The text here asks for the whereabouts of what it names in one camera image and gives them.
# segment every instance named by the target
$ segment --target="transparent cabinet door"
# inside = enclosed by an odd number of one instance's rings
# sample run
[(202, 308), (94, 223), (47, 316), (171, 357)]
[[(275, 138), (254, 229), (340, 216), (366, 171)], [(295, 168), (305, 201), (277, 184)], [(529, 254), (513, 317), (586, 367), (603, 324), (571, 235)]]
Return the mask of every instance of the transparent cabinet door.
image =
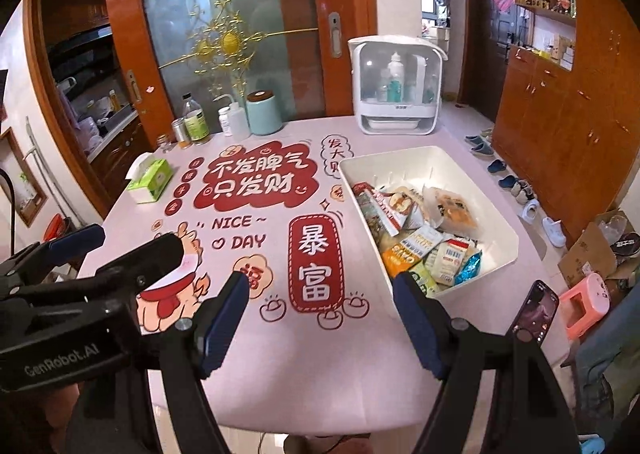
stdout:
[(315, 0), (143, 0), (152, 44), (176, 116), (182, 95), (202, 105), (209, 127), (230, 93), (244, 104), (274, 92), (284, 119), (324, 114)]

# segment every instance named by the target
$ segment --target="brown lid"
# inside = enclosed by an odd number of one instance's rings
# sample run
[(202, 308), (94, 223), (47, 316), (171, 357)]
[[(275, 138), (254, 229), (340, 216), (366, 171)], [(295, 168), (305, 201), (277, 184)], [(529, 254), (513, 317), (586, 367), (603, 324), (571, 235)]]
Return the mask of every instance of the brown lid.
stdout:
[(273, 97), (273, 91), (270, 89), (258, 89), (246, 96), (249, 102), (259, 102), (261, 100), (267, 100)]

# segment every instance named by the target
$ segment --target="red circle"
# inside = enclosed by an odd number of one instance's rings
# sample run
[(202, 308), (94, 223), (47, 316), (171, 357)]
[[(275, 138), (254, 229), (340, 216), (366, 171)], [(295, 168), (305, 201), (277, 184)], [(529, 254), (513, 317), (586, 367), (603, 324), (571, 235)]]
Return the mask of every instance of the red circle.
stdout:
[(164, 214), (167, 216), (173, 216), (176, 212), (180, 210), (181, 206), (182, 206), (181, 199), (172, 199), (164, 209)]
[(189, 171), (182, 175), (182, 181), (191, 181), (196, 176), (198, 176), (198, 171), (195, 169), (189, 169)]
[(204, 157), (194, 158), (189, 164), (189, 169), (196, 169), (204, 163)]
[(191, 186), (188, 183), (181, 183), (180, 185), (178, 185), (178, 187), (175, 188), (174, 196), (176, 198), (182, 198), (189, 192), (189, 189), (191, 189)]

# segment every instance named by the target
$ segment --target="row of shoes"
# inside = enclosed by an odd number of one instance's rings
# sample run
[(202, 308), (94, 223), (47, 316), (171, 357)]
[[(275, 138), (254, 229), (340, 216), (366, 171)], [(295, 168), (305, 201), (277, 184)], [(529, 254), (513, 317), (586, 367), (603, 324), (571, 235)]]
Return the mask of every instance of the row of shoes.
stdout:
[[(482, 131), (480, 135), (472, 137), (465, 137), (465, 141), (473, 144), (474, 147), (471, 152), (479, 157), (492, 157), (494, 156), (494, 150), (489, 145), (492, 130), (486, 129)], [(491, 174), (501, 173), (507, 170), (507, 164), (503, 160), (495, 159), (487, 167), (487, 171)], [(508, 189), (515, 197), (516, 201), (520, 205), (524, 205), (522, 208), (522, 214), (520, 215), (523, 221), (533, 225), (538, 212), (540, 211), (540, 202), (533, 188), (529, 182), (523, 178), (518, 178), (513, 174), (508, 174), (504, 178), (498, 180), (498, 185), (503, 189)], [(542, 219), (542, 228), (545, 234), (549, 238), (551, 244), (557, 248), (563, 248), (566, 245), (566, 237), (562, 231), (561, 221), (553, 221), (549, 217)]]

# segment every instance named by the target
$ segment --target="white tray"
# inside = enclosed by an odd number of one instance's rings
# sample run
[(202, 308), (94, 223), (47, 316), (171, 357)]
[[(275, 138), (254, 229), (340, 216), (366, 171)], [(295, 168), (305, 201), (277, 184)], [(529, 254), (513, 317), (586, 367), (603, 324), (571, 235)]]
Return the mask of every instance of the white tray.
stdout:
[(386, 278), (389, 292), (393, 296), (391, 281), (378, 248), (369, 232), (367, 223), (358, 207), (351, 186), (366, 181), (373, 187), (391, 188), (400, 185), (414, 187), (422, 192), (422, 187), (439, 187), (461, 195), (478, 222), (478, 248), (482, 250), (482, 262), (478, 277), (456, 287), (447, 288), (436, 297), (451, 290), (464, 290), (480, 281), (482, 277), (500, 269), (518, 258), (518, 235), (498, 212), (494, 204), (485, 196), (466, 173), (440, 147), (414, 147), (377, 155), (345, 158), (338, 166), (345, 191), (358, 209), (360, 221), (367, 229), (371, 246), (376, 251), (380, 269)]

